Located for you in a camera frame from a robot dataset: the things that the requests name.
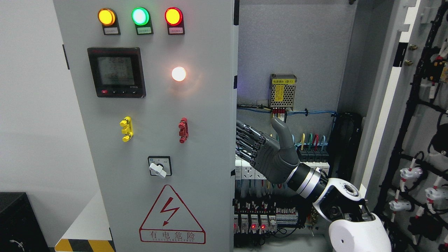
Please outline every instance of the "robotic arm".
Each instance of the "robotic arm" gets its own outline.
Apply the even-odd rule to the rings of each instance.
[[[358,189],[339,178],[327,179],[300,163],[286,124],[276,117],[271,124],[278,142],[237,121],[236,154],[271,183],[286,182],[290,189],[311,200],[319,214],[332,222],[329,236],[337,252],[390,252],[390,241],[380,219],[369,212]]]

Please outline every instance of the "green indicator light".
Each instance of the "green indicator light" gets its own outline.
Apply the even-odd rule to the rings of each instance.
[[[137,7],[132,11],[132,20],[138,26],[143,26],[149,22],[149,13],[145,8]]]

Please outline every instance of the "warning triangle sign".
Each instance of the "warning triangle sign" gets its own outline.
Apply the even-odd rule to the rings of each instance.
[[[165,185],[140,226],[140,240],[205,244],[205,231],[174,188]]]

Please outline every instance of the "black and yellow hazard stripe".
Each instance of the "black and yellow hazard stripe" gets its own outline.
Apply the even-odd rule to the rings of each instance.
[[[56,252],[115,252],[113,241],[61,239]]]

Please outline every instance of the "yellow terminal connector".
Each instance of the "yellow terminal connector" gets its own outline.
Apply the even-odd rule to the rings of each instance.
[[[129,141],[132,136],[134,136],[134,129],[132,128],[132,119],[131,117],[125,117],[120,122],[120,126],[123,127],[121,129],[121,133],[124,135],[122,140],[123,142]]]

